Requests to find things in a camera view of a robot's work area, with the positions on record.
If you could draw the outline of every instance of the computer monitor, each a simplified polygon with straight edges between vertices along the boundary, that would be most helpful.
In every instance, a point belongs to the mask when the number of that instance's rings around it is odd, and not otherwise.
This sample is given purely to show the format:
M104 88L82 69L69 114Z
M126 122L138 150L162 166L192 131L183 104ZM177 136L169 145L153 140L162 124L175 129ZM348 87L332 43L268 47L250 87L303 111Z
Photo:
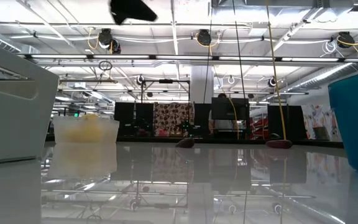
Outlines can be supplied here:
M236 109L237 120L248 120L249 103L248 99L231 98ZM235 120L233 105L228 98L212 98L212 119Z

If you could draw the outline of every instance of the ceiling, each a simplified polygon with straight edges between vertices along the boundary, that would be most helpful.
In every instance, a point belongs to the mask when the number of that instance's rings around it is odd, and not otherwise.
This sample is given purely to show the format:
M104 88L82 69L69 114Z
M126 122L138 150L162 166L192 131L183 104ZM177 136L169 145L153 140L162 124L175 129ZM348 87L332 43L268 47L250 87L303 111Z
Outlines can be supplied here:
M30 0L30 10L19 4L20 0L0 0L0 34L17 45L30 45L40 54L108 54L96 45L96 35L102 28L111 28L112 35L118 40L122 54L147 55L208 55L209 48L200 46L193 37L199 29L211 26L212 40L218 40L211 48L211 55L270 56L270 35L267 29L267 14L264 6L244 7L242 1L234 1L237 15L234 17L231 1L222 1L219 6L214 2L212 16L209 16L208 0L145 0L155 11L158 19L148 23L128 19L123 26L114 24L106 0ZM347 57L356 52L354 48L337 48L331 54L325 54L326 41L331 36L336 38L338 32L348 31L358 41L358 12L336 7L319 11L321 15L312 14L312 7L271 7L273 44L280 46L274 51L276 57ZM302 19L308 22L302 25ZM239 36L237 45L236 23ZM280 41L290 32L288 40ZM61 38L68 39L68 44ZM189 79L190 64L168 63L156 67L119 67L105 72L103 79L111 77L118 81L113 83L86 83L87 88L135 89L135 79L142 74L145 78ZM97 67L87 66L45 67L62 76L61 79L94 79L103 73ZM282 80L280 86L291 85L319 69L318 66L279 65L277 78ZM273 77L272 65L243 65L244 89L247 91L272 90L267 80ZM214 65L215 75L221 81L223 90L241 90L241 70L238 65ZM228 82L232 77L234 84ZM62 83L60 88L71 88ZM177 90L177 85L153 84L150 90ZM128 99L127 93L104 93L113 101ZM155 100L179 100L186 94L158 96Z

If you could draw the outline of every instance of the artwork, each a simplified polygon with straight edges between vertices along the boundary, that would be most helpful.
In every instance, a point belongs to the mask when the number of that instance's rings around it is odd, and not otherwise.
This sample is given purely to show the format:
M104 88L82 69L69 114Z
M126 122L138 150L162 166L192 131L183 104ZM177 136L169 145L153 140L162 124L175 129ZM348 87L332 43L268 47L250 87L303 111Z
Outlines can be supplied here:
M182 132L178 125L181 125L187 119L189 119L190 124L194 124L193 104L154 103L154 136L186 137L188 133Z
M308 139L342 141L335 113L330 106L304 105L302 111Z

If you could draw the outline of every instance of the person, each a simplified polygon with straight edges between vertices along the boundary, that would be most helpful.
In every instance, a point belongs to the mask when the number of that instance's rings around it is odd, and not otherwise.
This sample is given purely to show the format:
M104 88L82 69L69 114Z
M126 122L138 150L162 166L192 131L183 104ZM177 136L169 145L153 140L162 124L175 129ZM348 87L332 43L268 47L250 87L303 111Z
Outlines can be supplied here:
M218 95L218 98L227 98L226 94L221 93ZM237 121L231 120L213 120L212 119L212 110L209 112L209 123L208 128L211 134L216 138L234 138L233 134L237 129Z

